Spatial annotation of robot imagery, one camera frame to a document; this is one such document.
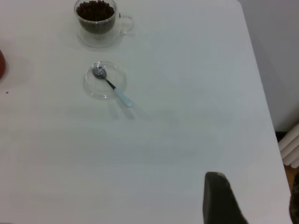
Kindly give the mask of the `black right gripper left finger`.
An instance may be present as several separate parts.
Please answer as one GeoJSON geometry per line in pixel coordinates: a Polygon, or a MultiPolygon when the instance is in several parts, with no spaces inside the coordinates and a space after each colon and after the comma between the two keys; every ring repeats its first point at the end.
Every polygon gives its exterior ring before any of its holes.
{"type": "Polygon", "coordinates": [[[246,224],[230,183],[223,173],[207,172],[204,182],[205,224],[246,224]]]}

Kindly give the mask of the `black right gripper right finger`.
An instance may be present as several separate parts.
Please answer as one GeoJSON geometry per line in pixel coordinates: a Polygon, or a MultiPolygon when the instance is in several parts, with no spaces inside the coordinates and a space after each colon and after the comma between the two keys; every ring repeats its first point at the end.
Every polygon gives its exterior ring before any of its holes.
{"type": "Polygon", "coordinates": [[[293,224],[299,224],[299,174],[294,177],[290,205],[289,205],[290,218],[293,224]]]}

